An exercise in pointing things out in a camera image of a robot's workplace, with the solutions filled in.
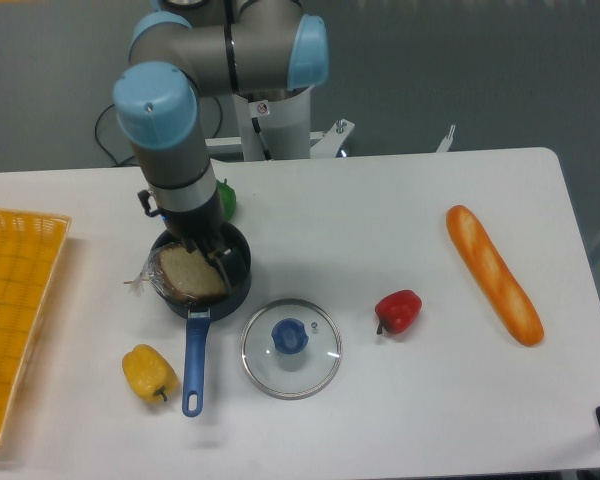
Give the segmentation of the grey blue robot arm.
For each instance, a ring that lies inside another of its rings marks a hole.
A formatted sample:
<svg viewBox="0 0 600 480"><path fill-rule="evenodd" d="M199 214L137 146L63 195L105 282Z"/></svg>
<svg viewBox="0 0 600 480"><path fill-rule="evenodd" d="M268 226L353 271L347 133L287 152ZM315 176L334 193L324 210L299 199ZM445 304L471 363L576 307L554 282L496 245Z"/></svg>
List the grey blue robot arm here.
<svg viewBox="0 0 600 480"><path fill-rule="evenodd" d="M304 159L310 93L328 74L325 22L298 1L158 1L134 29L113 100L148 184L142 205L227 286L248 261L221 230L199 100L237 99L246 159Z"/></svg>

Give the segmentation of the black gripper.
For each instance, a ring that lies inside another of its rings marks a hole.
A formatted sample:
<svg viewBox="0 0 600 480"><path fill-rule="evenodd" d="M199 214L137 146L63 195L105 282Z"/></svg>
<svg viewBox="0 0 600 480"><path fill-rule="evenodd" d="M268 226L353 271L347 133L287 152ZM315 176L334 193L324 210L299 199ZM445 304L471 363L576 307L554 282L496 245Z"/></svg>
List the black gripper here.
<svg viewBox="0 0 600 480"><path fill-rule="evenodd" d="M223 222L224 212L219 197L211 197L203 205L182 212L164 210L167 230L188 253L209 255L214 244L223 240L220 232ZM212 251L212 267L218 272L226 290L233 289L233 260L231 249L215 248Z"/></svg>

